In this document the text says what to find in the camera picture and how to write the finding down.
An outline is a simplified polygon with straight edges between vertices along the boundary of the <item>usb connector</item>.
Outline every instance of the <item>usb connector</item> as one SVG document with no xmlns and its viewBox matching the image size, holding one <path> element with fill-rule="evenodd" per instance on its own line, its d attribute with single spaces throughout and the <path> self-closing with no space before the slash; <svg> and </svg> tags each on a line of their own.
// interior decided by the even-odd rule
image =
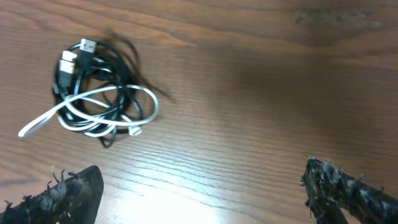
<svg viewBox="0 0 398 224">
<path fill-rule="evenodd" d="M 80 41 L 78 58 L 80 74 L 84 74 L 91 68 L 96 46 L 97 42 L 92 40 L 82 39 Z"/>
<path fill-rule="evenodd" d="M 70 87 L 75 74 L 75 60 L 77 54 L 64 50 L 58 65 L 58 82 L 60 86 Z"/>
<path fill-rule="evenodd" d="M 97 46 L 97 42 L 88 40 L 88 39 L 82 39 L 80 41 L 80 51 L 88 52 L 88 53 L 94 53 L 95 52 L 95 47 Z"/>
<path fill-rule="evenodd" d="M 140 126 L 129 126 L 129 135 L 130 136 L 138 136 L 142 133 L 142 129 Z"/>
</svg>

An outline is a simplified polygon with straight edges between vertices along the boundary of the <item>cable bundle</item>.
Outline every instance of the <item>cable bundle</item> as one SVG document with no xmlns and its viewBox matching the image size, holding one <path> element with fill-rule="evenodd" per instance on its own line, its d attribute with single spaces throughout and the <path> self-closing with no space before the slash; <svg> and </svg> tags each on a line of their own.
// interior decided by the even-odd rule
<svg viewBox="0 0 398 224">
<path fill-rule="evenodd" d="M 24 137 L 33 133 L 57 112 L 58 120 L 64 128 L 97 137 L 106 148 L 113 144 L 117 134 L 128 133 L 137 136 L 141 133 L 140 125 L 152 121 L 159 112 L 157 97 L 148 88 L 137 85 L 137 75 L 129 69 L 120 52 L 112 45 L 82 39 L 80 43 L 63 51 L 55 68 L 53 81 L 55 106 L 23 127 L 18 136 Z M 105 83 L 94 90 L 82 93 L 82 83 L 90 79 Z M 109 90 L 117 90 L 118 94 L 113 102 L 110 102 L 104 94 L 107 103 L 88 97 Z M 148 118 L 144 118 L 141 107 L 134 97 L 136 90 L 145 91 L 154 101 L 154 112 Z M 90 114 L 84 101 L 99 105 L 104 111 Z M 137 111 L 137 118 L 126 114 L 131 104 Z"/>
</svg>

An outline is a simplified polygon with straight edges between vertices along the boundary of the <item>wooden table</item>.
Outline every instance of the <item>wooden table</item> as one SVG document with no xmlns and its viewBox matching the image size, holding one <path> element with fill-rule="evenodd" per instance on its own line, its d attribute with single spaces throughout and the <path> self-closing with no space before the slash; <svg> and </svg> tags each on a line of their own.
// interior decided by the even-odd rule
<svg viewBox="0 0 398 224">
<path fill-rule="evenodd" d="M 398 197 L 398 3 L 315 0 L 0 1 L 0 200 L 91 164 L 97 223 L 313 223 L 305 155 Z M 60 52 L 112 28 L 134 42 L 160 115 L 103 149 L 57 119 Z M 0 203 L 3 210 L 5 203 Z"/>
</svg>

